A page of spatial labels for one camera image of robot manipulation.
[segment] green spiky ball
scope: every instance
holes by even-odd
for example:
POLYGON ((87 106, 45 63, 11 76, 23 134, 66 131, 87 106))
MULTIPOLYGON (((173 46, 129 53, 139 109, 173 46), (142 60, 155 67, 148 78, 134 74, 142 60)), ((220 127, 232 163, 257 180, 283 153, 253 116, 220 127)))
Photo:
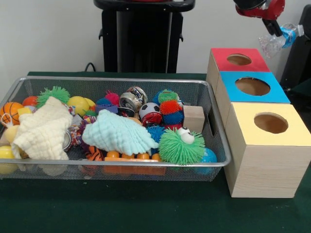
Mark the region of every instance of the green spiky ball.
POLYGON ((44 88, 44 92, 40 92, 40 95, 38 96, 37 99, 37 108, 41 108, 46 101, 49 99, 50 96, 55 97, 56 99, 60 100, 62 103, 67 103, 69 98, 70 98, 70 94, 69 92, 64 89, 61 88, 59 86, 54 86, 52 90, 49 90, 47 88, 44 88))
POLYGON ((159 103, 163 103, 169 100, 178 100, 178 94, 170 90, 164 90, 159 94, 158 100, 159 103))
POLYGON ((194 142, 184 143, 176 130, 165 130, 159 143, 162 161, 178 165, 199 163, 204 155, 205 142, 202 134, 192 133, 194 142))

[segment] wire mesh basket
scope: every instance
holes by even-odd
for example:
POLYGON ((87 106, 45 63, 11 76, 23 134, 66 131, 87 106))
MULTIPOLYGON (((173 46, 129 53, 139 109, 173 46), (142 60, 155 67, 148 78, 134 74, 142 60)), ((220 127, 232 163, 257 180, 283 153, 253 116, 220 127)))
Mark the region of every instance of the wire mesh basket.
POLYGON ((205 114, 203 136, 207 148, 215 152, 217 163, 199 163, 179 166, 171 163, 148 162, 95 162, 86 161, 80 147, 68 151, 69 160, 0 159, 3 167, 17 167, 0 178, 17 179, 95 179, 95 180, 155 180, 155 181, 212 181, 231 160, 230 149, 210 84, 204 81, 112 79, 78 77, 27 76, 16 80, 1 107, 9 101, 23 102, 28 96, 37 96, 44 88, 61 86, 71 96, 91 100, 102 98, 107 90, 123 93, 131 86, 140 86, 152 98, 159 90, 171 89, 188 105, 202 106, 205 114))

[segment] white cloth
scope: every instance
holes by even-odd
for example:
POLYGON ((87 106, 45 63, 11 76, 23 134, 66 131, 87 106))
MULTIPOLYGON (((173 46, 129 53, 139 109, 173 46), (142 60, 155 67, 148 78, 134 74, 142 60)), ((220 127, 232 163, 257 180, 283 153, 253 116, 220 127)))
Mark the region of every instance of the white cloth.
POLYGON ((33 114, 19 117, 20 127, 11 144, 15 158, 20 159, 19 149, 31 159, 68 160, 63 151, 66 130, 71 125, 72 115, 54 97, 33 114))

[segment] wooden box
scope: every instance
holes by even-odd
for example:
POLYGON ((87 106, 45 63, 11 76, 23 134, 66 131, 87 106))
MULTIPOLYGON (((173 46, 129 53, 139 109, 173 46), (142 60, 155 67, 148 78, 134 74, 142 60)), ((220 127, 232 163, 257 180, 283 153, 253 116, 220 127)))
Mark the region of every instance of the wooden box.
POLYGON ((216 93, 221 71, 270 72, 257 49, 213 48, 210 51, 207 79, 216 93))
POLYGON ((294 197, 311 160, 311 135, 292 105, 234 102, 225 132, 232 197, 294 197))
POLYGON ((220 72, 215 98, 226 127, 231 102, 290 103, 270 72, 220 72))

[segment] light blue towel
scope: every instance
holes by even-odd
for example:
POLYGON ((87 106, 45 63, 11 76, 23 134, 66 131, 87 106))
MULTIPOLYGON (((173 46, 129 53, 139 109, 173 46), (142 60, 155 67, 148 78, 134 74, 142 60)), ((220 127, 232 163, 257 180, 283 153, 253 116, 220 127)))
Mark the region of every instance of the light blue towel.
POLYGON ((108 110, 101 110, 96 122, 86 125, 82 139, 90 146, 127 155, 158 148, 158 143, 151 138, 146 128, 108 110))

